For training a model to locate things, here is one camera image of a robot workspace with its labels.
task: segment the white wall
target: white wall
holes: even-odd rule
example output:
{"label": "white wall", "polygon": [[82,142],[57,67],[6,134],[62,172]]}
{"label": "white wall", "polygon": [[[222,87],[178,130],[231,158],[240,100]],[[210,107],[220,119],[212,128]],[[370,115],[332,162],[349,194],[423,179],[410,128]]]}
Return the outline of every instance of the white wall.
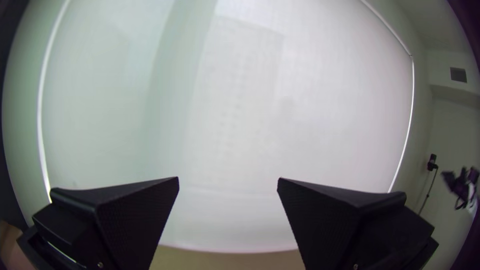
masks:
{"label": "white wall", "polygon": [[406,205],[413,208],[422,188],[418,179],[425,177],[426,174],[425,168],[428,157],[425,157],[425,152],[432,121],[432,93],[428,82],[427,51],[414,26],[395,1],[368,0],[367,2],[394,29],[413,55],[415,95],[410,134],[403,161],[392,189],[393,191],[406,192]]}
{"label": "white wall", "polygon": [[360,1],[66,3],[28,89],[47,186],[179,176],[161,243],[238,253],[297,247],[279,177],[390,189],[412,61]]}
{"label": "white wall", "polygon": [[[480,168],[480,110],[446,100],[435,99],[430,143],[427,155],[437,154],[439,166],[430,197],[422,217],[435,226],[433,238],[439,247],[425,270],[446,270],[457,257],[472,224],[466,210],[455,210],[457,197],[450,193],[440,172],[455,171],[458,176],[463,166]],[[433,173],[424,182],[424,189],[416,210],[422,206],[432,181]]]}
{"label": "white wall", "polygon": [[49,203],[37,140],[37,98],[50,32],[63,0],[31,1],[11,46],[3,85],[2,129],[11,184],[25,220]]}
{"label": "white wall", "polygon": [[[379,1],[379,0],[374,0],[372,1],[373,5],[378,9],[378,11],[384,16],[384,18],[390,23],[390,25],[393,26],[393,28],[397,31],[397,33],[400,35],[402,40],[408,45],[410,52],[413,54],[415,58],[415,103],[414,103],[414,108],[413,108],[413,118],[412,118],[412,126],[410,130],[410,137],[409,141],[406,147],[403,163],[400,167],[400,171],[398,173],[397,181],[395,182],[394,190],[404,190],[407,191],[407,194],[409,196],[409,201],[408,203],[410,204],[410,200],[412,197],[417,194],[415,192],[415,188],[411,188],[410,185],[412,183],[412,179],[418,177],[418,174],[422,171],[421,168],[423,168],[422,164],[422,155],[425,153],[425,145],[426,145],[426,140],[428,138],[428,128],[425,128],[426,126],[429,126],[429,121],[430,121],[430,92],[428,90],[427,86],[427,72],[426,72],[426,60],[424,58],[424,49],[422,45],[420,44],[420,41],[412,28],[411,24],[408,22],[406,17],[402,14],[402,12],[399,10],[399,8],[395,5],[395,3],[390,2],[390,1]],[[39,17],[44,18],[44,19],[51,19],[52,23],[53,20],[55,19],[56,12],[58,12],[58,9],[60,8],[60,5],[57,4],[56,9],[53,9],[51,13],[48,14],[39,14]],[[272,16],[270,18],[273,23],[275,23],[278,19],[277,16]],[[25,20],[29,22],[23,22],[23,24],[28,25],[28,27],[33,26],[33,22],[29,20]],[[41,36],[48,36],[49,28],[46,27],[43,31],[38,31],[38,35]],[[18,43],[16,46],[18,49],[16,49],[15,53],[12,53],[13,59],[20,59],[22,62],[21,63],[9,63],[9,66],[16,67],[12,69],[12,71],[9,71],[11,73],[15,72],[17,74],[20,74],[20,68],[23,68],[25,65],[26,66],[31,66],[32,72],[38,72],[40,70],[39,63],[41,61],[37,62],[29,62],[26,63],[26,59],[22,58],[23,56],[21,55],[22,50],[33,50],[32,48],[27,48],[24,49],[24,47],[20,47],[22,44],[23,46],[27,46],[27,44],[36,44],[38,45],[35,47],[36,54],[34,55],[34,59],[38,58],[39,56],[42,56],[42,50],[45,50],[44,47],[40,46],[41,44],[46,44],[46,40],[41,39],[42,42],[38,42],[38,40],[32,40],[31,38],[34,37],[32,35],[25,35],[24,39],[27,39],[26,42],[24,40],[19,39],[20,41],[15,41]],[[183,42],[191,42],[191,39],[184,40]],[[176,46],[178,44],[171,43],[169,44],[170,46]],[[4,103],[4,125],[8,125],[8,128],[11,128],[11,132],[9,136],[5,136],[5,145],[11,145],[11,148],[9,150],[9,153],[7,155],[11,156],[10,163],[9,164],[9,170],[12,170],[10,174],[12,174],[12,179],[15,179],[13,181],[16,181],[17,184],[17,189],[18,193],[17,195],[19,198],[22,198],[23,203],[20,205],[22,206],[23,213],[26,217],[30,217],[31,214],[33,214],[35,211],[38,210],[38,208],[42,207],[47,203],[47,197],[46,197],[46,192],[45,189],[42,187],[42,174],[40,171],[40,165],[38,164],[38,160],[34,159],[35,157],[38,156],[38,145],[36,145],[36,134],[35,134],[35,121],[34,117],[36,112],[36,83],[38,82],[38,74],[35,76],[32,76],[31,80],[28,80],[29,85],[23,86],[24,82],[21,80],[15,80],[14,76],[11,76],[11,79],[9,81],[9,87],[11,89],[17,89],[17,88],[22,88],[22,92],[19,92],[20,90],[17,91],[11,91],[13,98],[10,101],[14,101],[18,107],[7,107],[9,113],[5,113],[5,103]],[[385,85],[383,88],[385,90],[390,89],[388,85]],[[22,104],[19,104],[21,102],[24,102],[25,100],[28,100],[30,109],[29,110],[24,110],[22,107]],[[15,129],[14,125],[16,123],[20,123],[18,125],[19,129]],[[25,144],[21,140],[23,139],[21,136],[18,136],[18,134],[21,134],[22,131],[27,131],[25,133],[25,136],[28,137],[28,141],[30,144]],[[28,170],[31,170],[31,172],[25,172],[22,171],[25,169],[24,166],[22,166],[24,160],[28,160],[28,164],[30,165],[28,167]],[[276,269],[281,269],[279,268],[279,265],[276,264],[276,262],[282,262],[283,258],[291,258],[294,262],[292,264],[287,264],[285,263],[285,266],[288,266],[288,269],[302,269],[302,266],[299,261],[299,255],[297,252],[292,251],[289,253],[288,256],[286,256],[284,253],[275,253],[275,254],[265,254],[263,257],[257,257],[255,258],[254,255],[251,257],[248,257],[247,259],[239,259],[240,257],[236,256],[222,256],[221,254],[210,254],[210,255],[205,255],[202,253],[195,253],[195,252],[190,252],[190,251],[184,251],[184,250],[173,250],[171,254],[171,257],[166,259],[168,262],[176,262],[178,265],[181,265],[185,261],[188,260],[188,258],[199,258],[198,262],[195,267],[196,269],[224,269],[225,266],[231,266],[231,269],[239,269],[239,270],[244,270],[244,269],[254,269],[253,264],[250,264],[251,262],[259,262],[259,265],[265,265],[265,269],[268,269],[268,266],[275,266]],[[161,262],[161,264],[164,265],[169,265],[168,262]]]}
{"label": "white wall", "polygon": [[[464,90],[480,96],[480,73],[472,53],[429,50],[428,81],[431,85]],[[450,67],[466,71],[467,83],[451,80]]]}

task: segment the wall vent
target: wall vent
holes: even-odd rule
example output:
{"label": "wall vent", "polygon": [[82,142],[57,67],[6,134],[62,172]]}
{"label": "wall vent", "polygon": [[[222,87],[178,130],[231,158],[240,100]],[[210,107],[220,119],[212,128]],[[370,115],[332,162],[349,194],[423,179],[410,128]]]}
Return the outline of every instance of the wall vent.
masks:
{"label": "wall vent", "polygon": [[467,72],[464,68],[450,67],[450,77],[452,81],[467,82]]}

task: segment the ceiling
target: ceiling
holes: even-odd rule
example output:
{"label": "ceiling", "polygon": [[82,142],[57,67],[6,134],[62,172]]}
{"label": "ceiling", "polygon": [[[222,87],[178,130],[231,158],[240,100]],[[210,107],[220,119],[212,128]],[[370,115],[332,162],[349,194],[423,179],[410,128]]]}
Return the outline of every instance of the ceiling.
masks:
{"label": "ceiling", "polygon": [[395,0],[415,25],[427,49],[470,52],[465,33],[447,0]]}

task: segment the black cable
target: black cable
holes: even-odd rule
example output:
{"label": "black cable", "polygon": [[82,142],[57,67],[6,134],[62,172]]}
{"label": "black cable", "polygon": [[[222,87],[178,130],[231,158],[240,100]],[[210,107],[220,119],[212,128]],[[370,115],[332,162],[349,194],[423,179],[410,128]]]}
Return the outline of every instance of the black cable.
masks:
{"label": "black cable", "polygon": [[431,180],[431,184],[430,184],[430,188],[428,189],[428,193],[426,194],[425,199],[423,200],[423,204],[421,205],[420,211],[418,211],[418,215],[419,215],[419,216],[420,216],[420,214],[422,213],[422,210],[424,209],[425,204],[427,203],[427,200],[428,200],[429,197],[430,197],[430,191],[432,191],[432,187],[434,186],[435,177],[437,177],[437,172],[438,172],[438,171],[439,171],[439,167],[437,166],[437,167],[435,168],[435,174],[433,175],[433,179]]}

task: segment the translucent white shade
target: translucent white shade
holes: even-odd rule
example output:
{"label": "translucent white shade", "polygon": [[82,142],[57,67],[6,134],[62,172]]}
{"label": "translucent white shade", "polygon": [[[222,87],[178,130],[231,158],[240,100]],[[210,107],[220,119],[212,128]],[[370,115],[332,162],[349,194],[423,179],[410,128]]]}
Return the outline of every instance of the translucent white shade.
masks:
{"label": "translucent white shade", "polygon": [[39,112],[47,180],[178,176],[161,244],[294,249],[278,178],[388,192],[412,74],[359,0],[72,0]]}

